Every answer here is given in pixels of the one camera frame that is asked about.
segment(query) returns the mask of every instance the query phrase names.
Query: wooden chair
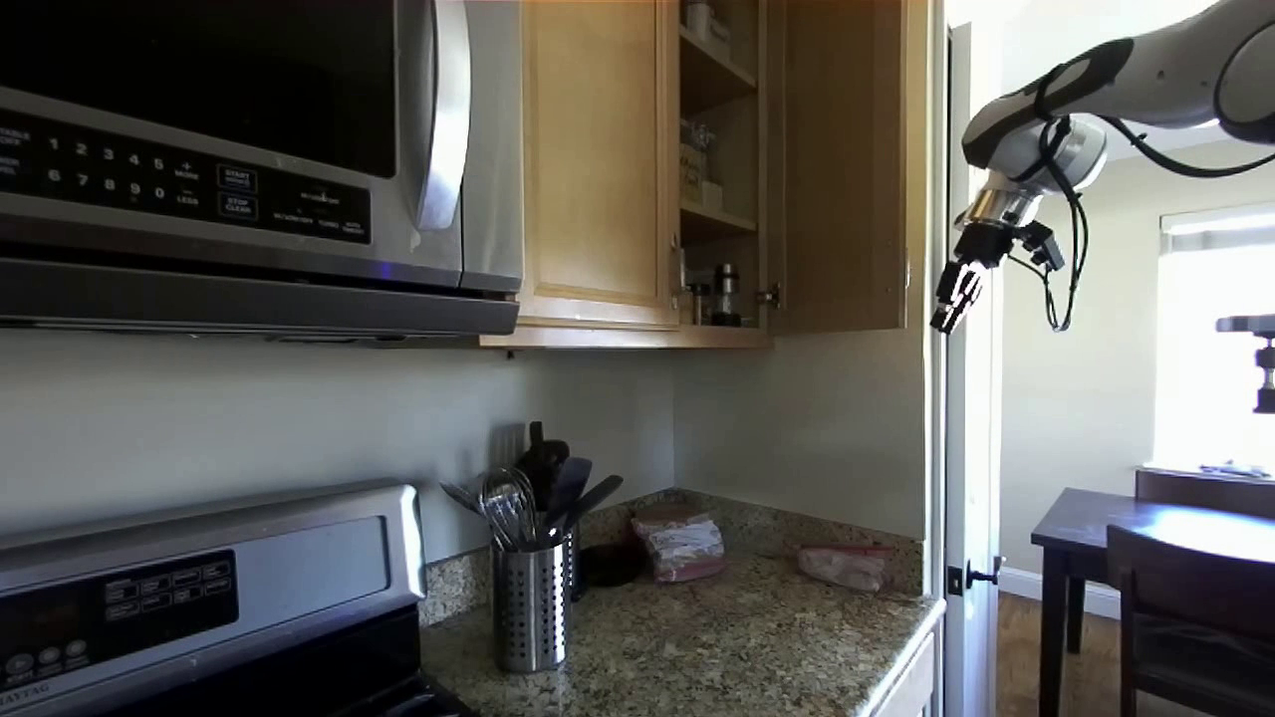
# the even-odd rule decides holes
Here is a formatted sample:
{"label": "wooden chair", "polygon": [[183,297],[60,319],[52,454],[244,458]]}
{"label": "wooden chair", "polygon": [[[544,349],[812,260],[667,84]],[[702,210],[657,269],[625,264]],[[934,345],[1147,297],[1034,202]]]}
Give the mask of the wooden chair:
{"label": "wooden chair", "polygon": [[1275,518],[1275,481],[1265,478],[1220,478],[1140,465],[1132,499]]}
{"label": "wooden chair", "polygon": [[1275,552],[1238,563],[1107,530],[1122,587],[1122,712],[1135,692],[1207,712],[1275,712]]}

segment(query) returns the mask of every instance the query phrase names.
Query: backsplash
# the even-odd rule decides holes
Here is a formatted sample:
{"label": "backsplash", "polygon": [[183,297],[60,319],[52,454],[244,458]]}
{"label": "backsplash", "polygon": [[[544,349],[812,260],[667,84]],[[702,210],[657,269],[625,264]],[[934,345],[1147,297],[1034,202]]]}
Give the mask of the backsplash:
{"label": "backsplash", "polygon": [[[804,518],[774,504],[748,504],[748,502],[699,494],[699,491],[657,491],[657,494],[586,515],[581,544],[625,542],[635,511],[677,511],[677,504],[690,504],[690,511],[699,504],[714,515],[724,539],[724,552],[742,551],[742,552],[764,552],[764,556],[795,556],[803,544],[881,544],[889,552],[885,591],[921,593],[925,563],[921,563],[916,539],[856,530],[856,527]],[[469,551],[469,552],[426,566],[424,624],[446,623],[488,603],[491,603],[491,551]]]}

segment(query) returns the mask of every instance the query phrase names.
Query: window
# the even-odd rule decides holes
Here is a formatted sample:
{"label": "window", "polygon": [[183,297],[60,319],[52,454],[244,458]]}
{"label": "window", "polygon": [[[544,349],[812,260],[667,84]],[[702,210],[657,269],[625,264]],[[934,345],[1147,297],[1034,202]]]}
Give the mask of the window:
{"label": "window", "polygon": [[1275,208],[1164,218],[1155,307],[1155,463],[1275,475],[1275,414],[1254,414],[1254,333],[1223,315],[1275,315]]}

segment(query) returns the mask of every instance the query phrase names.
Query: floor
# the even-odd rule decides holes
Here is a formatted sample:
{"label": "floor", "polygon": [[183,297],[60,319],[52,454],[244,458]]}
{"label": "floor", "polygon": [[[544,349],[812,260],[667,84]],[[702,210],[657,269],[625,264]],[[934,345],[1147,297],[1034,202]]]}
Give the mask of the floor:
{"label": "floor", "polygon": [[[998,712],[1037,717],[1042,603],[999,596]],[[1064,717],[1122,717],[1122,624],[1084,617],[1079,652],[1064,661]],[[1140,696],[1140,717],[1201,717],[1171,702]]]}

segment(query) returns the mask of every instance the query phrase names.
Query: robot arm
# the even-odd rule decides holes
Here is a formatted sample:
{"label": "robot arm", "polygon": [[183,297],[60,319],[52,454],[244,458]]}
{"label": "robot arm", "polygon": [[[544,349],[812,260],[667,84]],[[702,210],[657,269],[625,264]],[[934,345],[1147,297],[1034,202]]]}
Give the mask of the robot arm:
{"label": "robot arm", "polygon": [[1275,143],[1273,66],[1275,4],[1220,0],[1159,30],[1099,44],[981,107],[964,159],[990,167],[990,179],[961,214],[934,328],[961,324],[1013,244],[1023,244],[1042,269],[1064,265],[1051,231],[1034,218],[1049,191],[1075,198],[1103,173],[1107,131],[1095,117],[1151,129],[1220,121],[1234,139]]}

